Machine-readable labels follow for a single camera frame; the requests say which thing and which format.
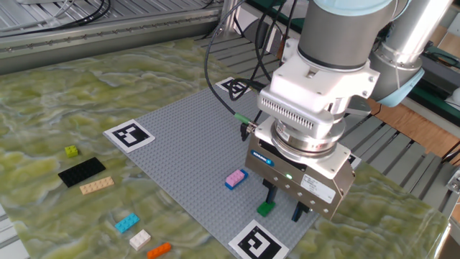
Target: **blue lego brick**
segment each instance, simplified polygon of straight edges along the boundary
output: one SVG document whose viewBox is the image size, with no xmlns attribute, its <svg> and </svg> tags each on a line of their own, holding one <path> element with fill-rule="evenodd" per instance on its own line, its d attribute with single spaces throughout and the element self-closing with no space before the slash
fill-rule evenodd
<svg viewBox="0 0 460 259">
<path fill-rule="evenodd" d="M 243 169 L 240 169 L 240 171 L 244 174 L 243 180 L 241 180 L 239 183 L 237 183 L 237 184 L 236 184 L 235 186 L 233 186 L 233 187 L 231 187 L 228 183 L 225 183 L 225 186 L 226 186 L 227 188 L 229 188 L 230 190 L 235 189 L 238 185 L 240 185 L 240 184 L 244 181 L 244 179 L 247 178 L 247 176 L 248 176 L 247 172 L 246 172 L 245 170 L 243 170 Z"/>
<path fill-rule="evenodd" d="M 136 216 L 136 214 L 131 213 L 128 217 L 125 217 L 123 220 L 120 222 L 116 223 L 115 228 L 120 231 L 120 233 L 124 233 L 127 231 L 130 227 L 134 226 L 136 223 L 139 222 L 139 217 Z"/>
</svg>

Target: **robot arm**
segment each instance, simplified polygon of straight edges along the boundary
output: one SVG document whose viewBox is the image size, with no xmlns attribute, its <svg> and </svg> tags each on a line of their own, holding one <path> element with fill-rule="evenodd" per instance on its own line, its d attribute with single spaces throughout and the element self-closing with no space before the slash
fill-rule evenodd
<svg viewBox="0 0 460 259">
<path fill-rule="evenodd" d="M 300 39 L 286 42 L 285 64 L 258 96 L 270 118 L 255 130 L 247 166 L 332 218 L 354 181 L 350 150 L 338 143 L 351 98 L 401 102 L 423 75 L 418 56 L 451 2 L 310 0 Z"/>
</svg>

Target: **pink lego brick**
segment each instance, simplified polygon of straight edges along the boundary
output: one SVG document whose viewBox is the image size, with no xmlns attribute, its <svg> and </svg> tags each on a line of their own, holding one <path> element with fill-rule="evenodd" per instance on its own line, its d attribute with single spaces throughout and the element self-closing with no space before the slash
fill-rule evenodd
<svg viewBox="0 0 460 259">
<path fill-rule="evenodd" d="M 244 179 L 244 173 L 240 170 L 234 171 L 229 177 L 226 179 L 226 183 L 230 185 L 230 187 L 235 187 L 240 181 Z"/>
</svg>

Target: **light blue lego brick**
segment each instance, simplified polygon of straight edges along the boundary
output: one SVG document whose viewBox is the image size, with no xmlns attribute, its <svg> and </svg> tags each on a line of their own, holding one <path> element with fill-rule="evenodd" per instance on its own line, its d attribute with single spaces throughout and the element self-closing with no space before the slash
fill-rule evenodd
<svg viewBox="0 0 460 259">
<path fill-rule="evenodd" d="M 124 218 L 120 222 L 116 223 L 115 228 L 120 231 L 120 233 L 124 233 L 130 227 L 134 226 L 136 223 L 139 222 L 139 217 L 136 214 L 131 213 L 128 217 Z"/>
</svg>

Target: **white lego brick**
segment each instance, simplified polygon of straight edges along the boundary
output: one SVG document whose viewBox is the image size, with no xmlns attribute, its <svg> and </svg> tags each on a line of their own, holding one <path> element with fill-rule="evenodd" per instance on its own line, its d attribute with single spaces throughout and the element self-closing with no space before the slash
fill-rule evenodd
<svg viewBox="0 0 460 259">
<path fill-rule="evenodd" d="M 150 241 L 150 238 L 150 235 L 145 230 L 142 230 L 129 241 L 129 244 L 136 251 L 139 251 L 145 244 Z"/>
<path fill-rule="evenodd" d="M 83 195 L 86 195 L 101 190 L 103 188 L 113 186 L 114 184 L 114 180 L 112 180 L 112 177 L 109 176 L 101 180 L 88 183 L 84 186 L 80 186 L 80 190 Z"/>
</svg>

